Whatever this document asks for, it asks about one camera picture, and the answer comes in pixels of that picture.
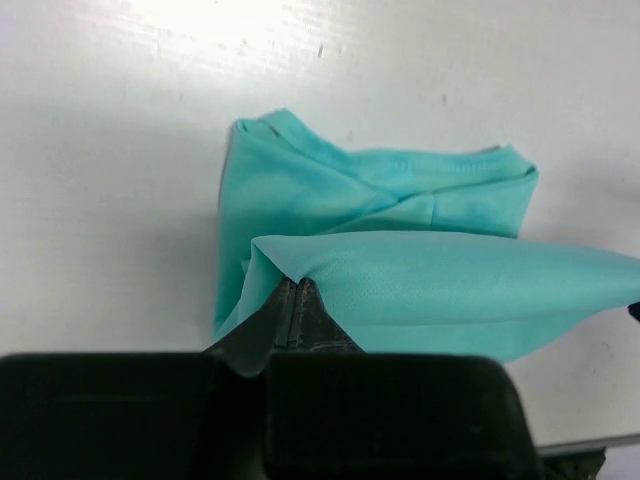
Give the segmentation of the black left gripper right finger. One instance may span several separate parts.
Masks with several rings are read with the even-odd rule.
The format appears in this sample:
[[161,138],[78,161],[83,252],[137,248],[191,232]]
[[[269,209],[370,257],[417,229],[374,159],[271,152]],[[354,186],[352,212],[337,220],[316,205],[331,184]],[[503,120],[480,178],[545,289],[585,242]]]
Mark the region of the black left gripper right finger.
[[538,479],[506,370],[478,356],[365,353],[300,281],[264,372],[272,479]]

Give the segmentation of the teal green t-shirt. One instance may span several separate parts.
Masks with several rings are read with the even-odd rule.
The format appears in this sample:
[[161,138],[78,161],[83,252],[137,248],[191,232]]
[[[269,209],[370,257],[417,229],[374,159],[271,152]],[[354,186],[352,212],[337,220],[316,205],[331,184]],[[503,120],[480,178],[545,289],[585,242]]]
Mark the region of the teal green t-shirt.
[[286,110],[237,120],[214,333],[237,331],[283,279],[309,279],[366,351],[506,362],[636,303],[636,258],[519,238],[537,180],[509,146],[348,152]]

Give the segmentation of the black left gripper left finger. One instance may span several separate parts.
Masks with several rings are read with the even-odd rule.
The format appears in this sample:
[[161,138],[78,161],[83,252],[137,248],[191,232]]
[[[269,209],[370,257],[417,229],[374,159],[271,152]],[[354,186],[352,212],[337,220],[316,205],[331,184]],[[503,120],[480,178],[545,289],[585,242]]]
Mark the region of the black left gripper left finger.
[[263,478],[263,370],[295,302],[281,281],[202,352],[3,357],[2,477]]

